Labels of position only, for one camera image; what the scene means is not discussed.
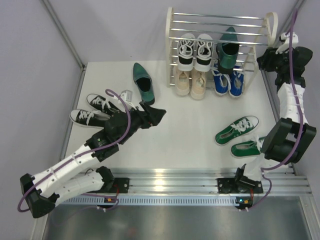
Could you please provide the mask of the dark green leather shoe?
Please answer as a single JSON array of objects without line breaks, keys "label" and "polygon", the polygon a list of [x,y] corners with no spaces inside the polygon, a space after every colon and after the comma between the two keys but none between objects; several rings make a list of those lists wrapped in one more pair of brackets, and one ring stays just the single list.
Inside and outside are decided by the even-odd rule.
[{"label": "dark green leather shoe", "polygon": [[146,69],[139,63],[135,62],[132,70],[133,81],[137,86],[141,100],[149,106],[155,103],[155,94],[151,76]]},{"label": "dark green leather shoe", "polygon": [[230,26],[216,46],[217,68],[221,74],[230,75],[237,62],[239,52],[238,37],[234,27]]}]

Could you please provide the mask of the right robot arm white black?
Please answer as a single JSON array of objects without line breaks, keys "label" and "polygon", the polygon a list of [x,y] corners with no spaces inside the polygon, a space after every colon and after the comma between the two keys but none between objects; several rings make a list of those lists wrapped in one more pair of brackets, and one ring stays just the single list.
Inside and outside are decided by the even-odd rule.
[{"label": "right robot arm white black", "polygon": [[264,139],[261,154],[237,169],[233,181],[236,191],[245,193],[256,187],[266,171],[299,162],[315,138],[317,129],[308,124],[303,105],[306,81],[302,74],[312,57],[312,50],[298,46],[284,51],[268,48],[257,58],[260,70],[277,74],[275,85],[280,114]]}]

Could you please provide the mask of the blue sneaker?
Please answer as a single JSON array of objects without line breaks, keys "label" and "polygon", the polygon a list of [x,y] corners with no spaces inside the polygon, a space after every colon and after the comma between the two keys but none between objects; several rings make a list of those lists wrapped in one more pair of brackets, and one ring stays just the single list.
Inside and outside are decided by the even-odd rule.
[{"label": "blue sneaker", "polygon": [[242,95],[245,85],[245,75],[240,70],[233,70],[229,75],[230,77],[230,90],[229,94],[233,98],[238,98]]},{"label": "blue sneaker", "polygon": [[220,73],[218,63],[215,62],[211,69],[214,81],[214,91],[217,95],[223,96],[231,89],[231,79],[228,74]]}]

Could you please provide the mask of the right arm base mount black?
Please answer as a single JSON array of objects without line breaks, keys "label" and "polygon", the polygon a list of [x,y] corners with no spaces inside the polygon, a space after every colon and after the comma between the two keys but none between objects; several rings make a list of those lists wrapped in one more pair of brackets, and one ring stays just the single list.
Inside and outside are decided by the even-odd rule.
[{"label": "right arm base mount black", "polygon": [[247,177],[224,177],[217,179],[219,194],[262,194],[262,182],[254,181]]}]

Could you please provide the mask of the black white sneaker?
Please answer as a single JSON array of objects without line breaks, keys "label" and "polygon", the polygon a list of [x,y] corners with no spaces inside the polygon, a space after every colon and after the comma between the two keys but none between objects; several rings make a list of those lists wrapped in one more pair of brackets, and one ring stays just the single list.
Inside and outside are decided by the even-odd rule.
[{"label": "black white sneaker", "polygon": [[206,33],[200,34],[197,39],[194,68],[199,72],[208,72],[211,68],[214,42]]},{"label": "black white sneaker", "polygon": [[195,36],[192,33],[185,33],[177,44],[177,68],[180,71],[189,72],[193,69],[194,42]]}]

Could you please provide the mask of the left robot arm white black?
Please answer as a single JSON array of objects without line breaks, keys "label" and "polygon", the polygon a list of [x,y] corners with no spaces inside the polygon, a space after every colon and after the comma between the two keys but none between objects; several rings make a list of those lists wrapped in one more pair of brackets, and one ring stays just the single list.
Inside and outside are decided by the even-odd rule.
[{"label": "left robot arm white black", "polygon": [[166,110],[143,101],[139,104],[142,109],[116,110],[103,121],[100,131],[56,165],[20,178],[21,200],[26,202],[33,218],[43,217],[64,201],[82,194],[116,192],[115,178],[105,166],[83,176],[78,174],[116,154],[137,130],[157,126],[166,114]]}]

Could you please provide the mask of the beige lace sneaker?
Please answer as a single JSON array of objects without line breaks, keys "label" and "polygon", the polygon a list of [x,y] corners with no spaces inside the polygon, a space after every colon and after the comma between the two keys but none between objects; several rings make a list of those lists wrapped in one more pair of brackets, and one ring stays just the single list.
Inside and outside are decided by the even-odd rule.
[{"label": "beige lace sneaker", "polygon": [[207,74],[197,71],[195,68],[191,71],[191,91],[190,95],[195,100],[202,100],[205,96],[207,83]]},{"label": "beige lace sneaker", "polygon": [[177,66],[173,68],[175,92],[179,96],[186,96],[190,92],[190,71],[181,71]]}]

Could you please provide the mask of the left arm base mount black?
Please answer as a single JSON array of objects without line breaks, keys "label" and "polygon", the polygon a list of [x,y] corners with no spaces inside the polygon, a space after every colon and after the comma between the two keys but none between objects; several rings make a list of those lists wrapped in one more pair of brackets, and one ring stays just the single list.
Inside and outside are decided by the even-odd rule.
[{"label": "left arm base mount black", "polygon": [[130,179],[127,177],[116,177],[113,181],[105,183],[98,193],[103,194],[127,194],[130,187]]}]

